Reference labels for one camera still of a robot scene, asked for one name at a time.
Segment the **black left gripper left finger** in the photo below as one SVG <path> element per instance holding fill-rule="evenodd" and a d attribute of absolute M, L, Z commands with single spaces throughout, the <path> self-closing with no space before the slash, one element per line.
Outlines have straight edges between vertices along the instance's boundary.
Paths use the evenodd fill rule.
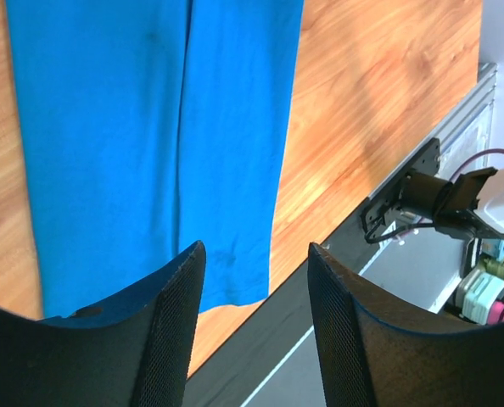
<path fill-rule="evenodd" d="M 0 406 L 179 406 L 205 248 L 73 315 L 34 321 L 0 309 Z"/>

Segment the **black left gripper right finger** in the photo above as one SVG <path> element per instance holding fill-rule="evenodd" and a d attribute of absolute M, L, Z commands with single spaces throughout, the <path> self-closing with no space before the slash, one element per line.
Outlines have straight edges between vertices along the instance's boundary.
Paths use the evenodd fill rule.
<path fill-rule="evenodd" d="M 316 243 L 307 275 L 327 405 L 504 406 L 504 322 L 421 309 Z"/>

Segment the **blue t shirt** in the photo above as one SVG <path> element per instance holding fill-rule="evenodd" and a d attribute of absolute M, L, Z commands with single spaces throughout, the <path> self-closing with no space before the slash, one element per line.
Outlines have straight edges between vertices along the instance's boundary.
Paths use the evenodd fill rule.
<path fill-rule="evenodd" d="M 206 247 L 200 310 L 269 293 L 301 1 L 9 1 L 47 317 Z"/>

